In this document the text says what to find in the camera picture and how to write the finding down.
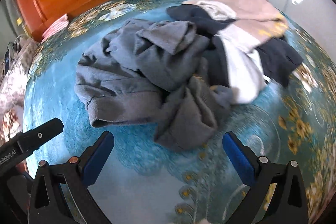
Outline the grey fleece sweatshirt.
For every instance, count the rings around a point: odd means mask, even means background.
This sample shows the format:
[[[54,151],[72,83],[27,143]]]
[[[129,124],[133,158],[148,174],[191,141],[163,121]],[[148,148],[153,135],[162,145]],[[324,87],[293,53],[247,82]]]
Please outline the grey fleece sweatshirt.
[[[231,112],[220,51],[192,22],[130,19],[83,53],[75,93],[93,127],[156,123],[155,143],[190,150]]]

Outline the white floral bedding pile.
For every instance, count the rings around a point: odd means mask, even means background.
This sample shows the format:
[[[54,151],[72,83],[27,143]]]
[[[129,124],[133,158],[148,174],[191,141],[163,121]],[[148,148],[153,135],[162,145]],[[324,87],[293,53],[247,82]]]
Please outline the white floral bedding pile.
[[[23,106],[28,74],[38,43],[19,35],[9,48],[9,70],[1,64],[1,144],[23,130]]]

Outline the navy and white garment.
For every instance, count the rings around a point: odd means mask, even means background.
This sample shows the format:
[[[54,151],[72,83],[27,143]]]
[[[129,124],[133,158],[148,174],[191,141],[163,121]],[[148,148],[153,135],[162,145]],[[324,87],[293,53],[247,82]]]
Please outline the navy and white garment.
[[[243,45],[252,39],[234,27],[226,16],[214,18],[196,5],[169,7],[168,15],[176,20],[191,21],[203,35],[212,36],[216,62],[209,62],[212,80],[228,86],[234,104],[252,102],[269,80],[287,87],[289,76],[303,62],[299,53],[281,38],[270,38],[264,44],[245,50]]]

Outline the pink striped pillow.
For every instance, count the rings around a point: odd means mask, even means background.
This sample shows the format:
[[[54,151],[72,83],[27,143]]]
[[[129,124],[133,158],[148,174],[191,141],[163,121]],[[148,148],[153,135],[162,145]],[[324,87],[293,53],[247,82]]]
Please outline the pink striped pillow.
[[[59,19],[54,21],[49,28],[45,30],[45,32],[42,34],[42,43],[45,42],[48,38],[51,36],[57,34],[64,28],[66,28],[69,25],[68,15],[64,14]]]

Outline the pink fleece garment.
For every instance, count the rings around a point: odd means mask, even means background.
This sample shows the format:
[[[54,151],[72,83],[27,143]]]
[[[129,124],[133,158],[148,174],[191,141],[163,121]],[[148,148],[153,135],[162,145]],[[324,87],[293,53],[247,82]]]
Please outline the pink fleece garment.
[[[282,37],[288,29],[285,16],[268,0],[188,0],[184,4],[201,7],[217,22],[232,19],[217,35],[245,53]]]

